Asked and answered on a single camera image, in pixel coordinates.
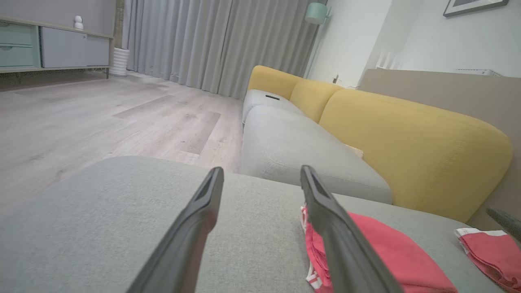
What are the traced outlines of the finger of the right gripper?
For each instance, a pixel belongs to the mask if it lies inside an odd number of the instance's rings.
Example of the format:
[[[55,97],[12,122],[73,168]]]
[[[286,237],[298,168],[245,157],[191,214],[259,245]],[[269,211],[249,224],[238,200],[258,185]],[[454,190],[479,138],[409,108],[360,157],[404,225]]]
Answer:
[[[509,233],[517,241],[521,241],[521,221],[505,211],[495,208],[487,208],[487,215],[499,224],[503,230]]]

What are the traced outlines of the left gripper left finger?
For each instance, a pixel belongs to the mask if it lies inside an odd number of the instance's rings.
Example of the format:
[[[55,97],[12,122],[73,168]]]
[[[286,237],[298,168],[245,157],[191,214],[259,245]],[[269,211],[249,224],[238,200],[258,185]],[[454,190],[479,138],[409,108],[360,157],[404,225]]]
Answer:
[[[224,171],[211,169],[145,262],[129,293],[193,293],[208,234],[216,226]]]

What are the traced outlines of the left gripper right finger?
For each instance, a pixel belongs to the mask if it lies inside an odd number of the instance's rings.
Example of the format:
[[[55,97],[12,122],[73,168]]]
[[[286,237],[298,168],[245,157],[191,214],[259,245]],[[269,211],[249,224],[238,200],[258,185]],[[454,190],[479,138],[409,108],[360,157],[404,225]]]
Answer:
[[[391,274],[346,210],[309,165],[301,168],[308,221],[323,239],[335,293],[401,293]]]

